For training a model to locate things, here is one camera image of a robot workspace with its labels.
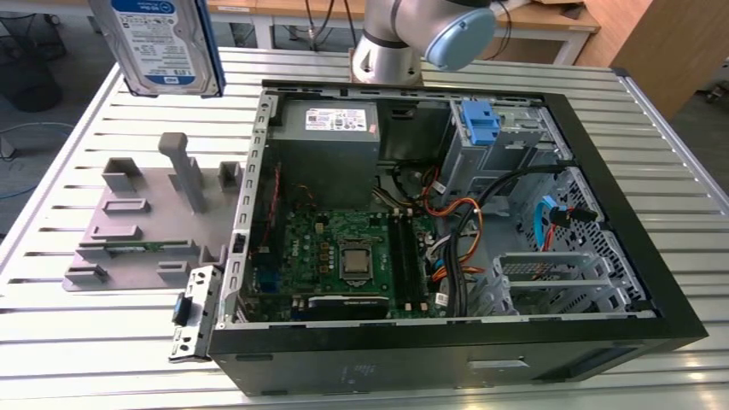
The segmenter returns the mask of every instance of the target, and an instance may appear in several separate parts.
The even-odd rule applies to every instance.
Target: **printed label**
[[[570,30],[574,32],[594,32],[594,27],[584,27],[584,26],[570,26]]]
[[[175,34],[175,5],[158,0],[114,0],[112,5],[142,74],[158,84],[191,84],[195,69],[188,45]]]
[[[435,294],[435,304],[439,306],[448,307],[448,295],[444,293],[436,293]]]
[[[440,194],[446,193],[446,185],[438,181],[434,181],[434,189],[438,190]]]
[[[307,131],[367,131],[367,116],[363,109],[307,110]]]
[[[248,7],[232,7],[232,6],[218,6],[220,11],[239,11],[240,13],[248,13],[251,9]]]

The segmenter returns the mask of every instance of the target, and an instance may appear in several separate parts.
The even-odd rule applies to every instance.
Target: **green circuit board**
[[[434,232],[428,217],[412,218],[419,239]],[[344,249],[367,249],[372,278],[346,280],[342,277]],[[287,216],[284,257],[278,272],[259,272],[263,319],[288,321],[292,299],[307,296],[386,296],[390,317],[426,318],[428,305],[404,309],[396,305],[396,279],[391,268],[388,214],[376,212],[302,211]]]

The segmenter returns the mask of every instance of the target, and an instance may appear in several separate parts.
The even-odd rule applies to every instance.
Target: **white sticker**
[[[435,304],[448,307],[448,295],[446,295],[444,293],[436,293]]]
[[[438,181],[434,181],[434,189],[438,190],[442,194],[446,193],[446,185]]]
[[[242,13],[251,12],[251,9],[248,7],[218,6],[218,9],[220,11],[239,11]]]
[[[572,32],[594,32],[595,27],[586,27],[586,26],[570,26],[570,30]]]
[[[307,131],[367,131],[367,116],[363,109],[307,110]]]
[[[187,85],[195,80],[188,46],[175,34],[178,13],[166,1],[115,10],[142,74],[156,84]]]

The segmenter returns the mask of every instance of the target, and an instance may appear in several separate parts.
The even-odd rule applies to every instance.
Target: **metal table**
[[[244,161],[262,78],[348,80],[339,53],[223,50],[227,96],[135,98],[112,70],[0,247],[0,403],[8,408],[656,407],[729,402],[729,201],[631,79],[603,68],[479,62],[424,66],[427,85],[566,94],[711,337],[580,384],[247,398],[215,363],[167,362],[176,291],[68,294],[60,280],[110,157],[167,167],[163,132],[187,132],[202,167]]]

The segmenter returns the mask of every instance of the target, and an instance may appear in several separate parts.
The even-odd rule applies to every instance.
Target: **small circuit board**
[[[432,235],[428,217],[407,217],[412,247],[407,287],[419,301],[403,297],[402,243],[392,247],[394,215],[355,211],[300,211],[287,216],[284,254],[279,269],[258,270],[260,320],[288,321],[320,298],[346,296],[382,303],[388,298],[388,318],[431,317],[423,260],[418,253]]]

